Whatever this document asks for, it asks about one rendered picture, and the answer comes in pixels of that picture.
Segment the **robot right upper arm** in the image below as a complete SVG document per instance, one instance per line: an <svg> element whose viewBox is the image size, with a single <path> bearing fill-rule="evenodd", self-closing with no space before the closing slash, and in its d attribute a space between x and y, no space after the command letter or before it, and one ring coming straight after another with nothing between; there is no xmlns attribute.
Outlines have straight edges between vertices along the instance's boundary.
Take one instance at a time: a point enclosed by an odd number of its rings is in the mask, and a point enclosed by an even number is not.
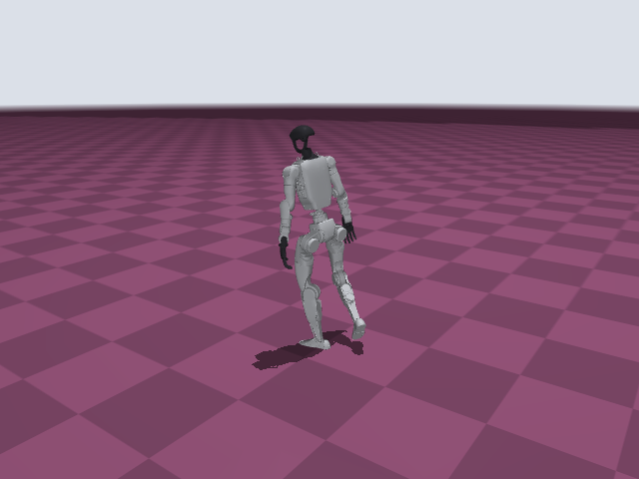
<svg viewBox="0 0 639 479"><path fill-rule="evenodd" d="M331 156L326 156L325 157L327 160L327 164L328 164L328 170L329 170L329 175L330 175L330 182L333 185L332 188L332 196L334 198L339 198L340 196L342 196L345 192L344 187L341 183L341 179L339 176L339 173L337 171L337 168L335 166L335 159Z"/></svg>

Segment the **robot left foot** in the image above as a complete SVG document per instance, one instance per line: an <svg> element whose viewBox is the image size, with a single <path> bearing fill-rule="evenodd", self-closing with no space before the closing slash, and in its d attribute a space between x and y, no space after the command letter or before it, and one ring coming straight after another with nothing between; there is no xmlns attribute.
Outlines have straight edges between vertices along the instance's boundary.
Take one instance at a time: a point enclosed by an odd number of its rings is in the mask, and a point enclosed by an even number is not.
<svg viewBox="0 0 639 479"><path fill-rule="evenodd" d="M301 340L299 344L309 346L309 347L321 348L321 349L330 349L330 343L327 339L321 339L320 342L316 342L315 338L312 338L307 340Z"/></svg>

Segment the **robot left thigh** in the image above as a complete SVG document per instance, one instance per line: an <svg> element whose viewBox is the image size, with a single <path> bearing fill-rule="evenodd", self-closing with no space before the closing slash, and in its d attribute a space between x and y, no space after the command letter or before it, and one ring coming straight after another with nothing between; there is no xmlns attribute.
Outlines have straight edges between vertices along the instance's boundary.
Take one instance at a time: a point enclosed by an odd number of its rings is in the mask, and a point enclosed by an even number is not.
<svg viewBox="0 0 639 479"><path fill-rule="evenodd" d="M300 290L304 293L306 288L312 288L316 292L317 299L320 297L320 288L316 284L311 283L311 276L314 265L313 253L316 252L320 246L319 240L320 235L315 231L300 236L295 253L295 271Z"/></svg>

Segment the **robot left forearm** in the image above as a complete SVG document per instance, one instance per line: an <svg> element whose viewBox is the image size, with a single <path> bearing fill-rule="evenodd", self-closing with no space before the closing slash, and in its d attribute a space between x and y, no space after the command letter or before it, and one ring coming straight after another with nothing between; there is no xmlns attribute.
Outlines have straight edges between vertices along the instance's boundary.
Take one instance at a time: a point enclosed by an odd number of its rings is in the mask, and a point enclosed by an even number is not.
<svg viewBox="0 0 639 479"><path fill-rule="evenodd" d="M281 237L286 237L289 242L291 222L293 219L292 214L290 214L290 204L287 201L282 201L280 203L280 211L281 211L281 224L280 224L279 242L281 242Z"/></svg>

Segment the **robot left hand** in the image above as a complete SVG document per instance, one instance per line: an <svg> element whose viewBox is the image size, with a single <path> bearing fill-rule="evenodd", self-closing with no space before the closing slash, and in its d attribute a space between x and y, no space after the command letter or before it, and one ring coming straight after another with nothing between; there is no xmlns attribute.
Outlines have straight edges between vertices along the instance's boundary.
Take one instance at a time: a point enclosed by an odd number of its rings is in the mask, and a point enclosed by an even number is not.
<svg viewBox="0 0 639 479"><path fill-rule="evenodd" d="M281 247L281 258L284 262L284 266L287 269L293 269L290 265L287 264L288 258L286 254L286 247L288 246L288 239L286 237L281 237L281 243L279 243L279 246Z"/></svg>

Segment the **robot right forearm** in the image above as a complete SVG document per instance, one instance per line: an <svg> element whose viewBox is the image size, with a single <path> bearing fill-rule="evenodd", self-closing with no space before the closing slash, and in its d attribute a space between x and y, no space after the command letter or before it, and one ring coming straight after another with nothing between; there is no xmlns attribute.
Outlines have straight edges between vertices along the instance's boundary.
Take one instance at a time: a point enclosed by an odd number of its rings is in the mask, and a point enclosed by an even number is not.
<svg viewBox="0 0 639 479"><path fill-rule="evenodd" d="M348 198L347 198L347 194L346 192L344 192L344 194L342 196L340 196L339 198L336 199L339 209L340 209L340 213L344 218L344 223L350 223L351 222L351 216L350 216L350 209L348 208Z"/></svg>

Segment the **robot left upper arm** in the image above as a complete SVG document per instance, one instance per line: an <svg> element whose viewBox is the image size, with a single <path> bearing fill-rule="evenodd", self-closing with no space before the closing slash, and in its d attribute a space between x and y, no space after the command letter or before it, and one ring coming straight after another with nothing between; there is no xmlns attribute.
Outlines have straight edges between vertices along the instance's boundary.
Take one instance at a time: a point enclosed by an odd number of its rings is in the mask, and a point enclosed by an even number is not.
<svg viewBox="0 0 639 479"><path fill-rule="evenodd" d="M294 164L284 168L284 193L287 201L290 204L290 212L295 208L296 199L296 180L300 176L300 164Z"/></svg>

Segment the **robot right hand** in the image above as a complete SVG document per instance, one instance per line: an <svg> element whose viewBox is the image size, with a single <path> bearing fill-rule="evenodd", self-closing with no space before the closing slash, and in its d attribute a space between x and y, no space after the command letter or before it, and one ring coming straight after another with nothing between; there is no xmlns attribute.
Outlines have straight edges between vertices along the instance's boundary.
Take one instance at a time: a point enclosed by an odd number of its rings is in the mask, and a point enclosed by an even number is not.
<svg viewBox="0 0 639 479"><path fill-rule="evenodd" d="M350 243L350 241L349 241L349 237L348 237L348 233L349 233L349 236L350 236L350 238L351 238L351 240L352 240L352 241L353 241L353 239L352 239L351 232L352 232L352 234L353 234L354 238L356 239L356 236L355 236L355 234L354 234L354 230L353 230L352 221L351 221L350 223L345 224L345 223L344 223L344 218L342 217L341 219L342 219L343 227L344 227L344 228L346 229L346 231L347 231L346 238L347 238L348 242ZM346 240L345 240L345 239L344 239L344 242L346 243Z"/></svg>

